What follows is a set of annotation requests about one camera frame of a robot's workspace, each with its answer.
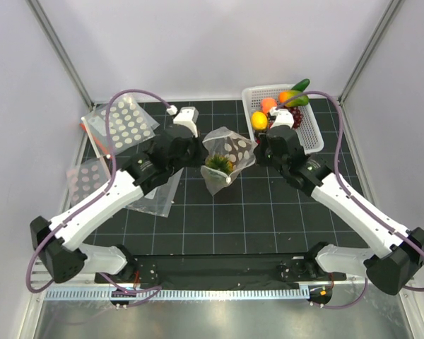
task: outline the wall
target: wall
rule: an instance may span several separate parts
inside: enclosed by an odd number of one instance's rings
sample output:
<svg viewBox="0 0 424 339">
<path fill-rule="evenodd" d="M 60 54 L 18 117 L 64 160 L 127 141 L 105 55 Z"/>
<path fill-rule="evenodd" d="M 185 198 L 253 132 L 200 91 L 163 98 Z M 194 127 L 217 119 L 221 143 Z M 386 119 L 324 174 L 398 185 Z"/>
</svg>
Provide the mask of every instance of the wall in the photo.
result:
<svg viewBox="0 0 424 339">
<path fill-rule="evenodd" d="M 0 339 L 18 335 L 29 222 L 59 211 L 85 110 L 25 1 L 0 1 Z"/>
<path fill-rule="evenodd" d="M 96 101 L 241 97 L 312 79 L 340 95 L 389 0 L 41 0 Z"/>
<path fill-rule="evenodd" d="M 346 114 L 379 206 L 424 228 L 424 0 L 405 1 Z M 424 268 L 418 277 L 424 286 Z M 424 309 L 424 294 L 416 295 Z"/>
</svg>

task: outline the green cucumber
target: green cucumber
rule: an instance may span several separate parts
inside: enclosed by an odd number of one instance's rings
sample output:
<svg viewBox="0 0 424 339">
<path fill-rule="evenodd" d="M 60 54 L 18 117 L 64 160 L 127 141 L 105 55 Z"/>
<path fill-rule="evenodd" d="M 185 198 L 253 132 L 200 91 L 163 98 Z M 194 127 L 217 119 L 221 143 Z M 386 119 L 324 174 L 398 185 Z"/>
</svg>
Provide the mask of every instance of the green cucumber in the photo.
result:
<svg viewBox="0 0 424 339">
<path fill-rule="evenodd" d="M 310 82 L 311 81 L 309 79 L 303 79 L 299 83 L 296 83 L 291 90 L 299 90 L 300 92 L 303 92 L 306 90 L 306 87 L 310 85 Z"/>
</svg>

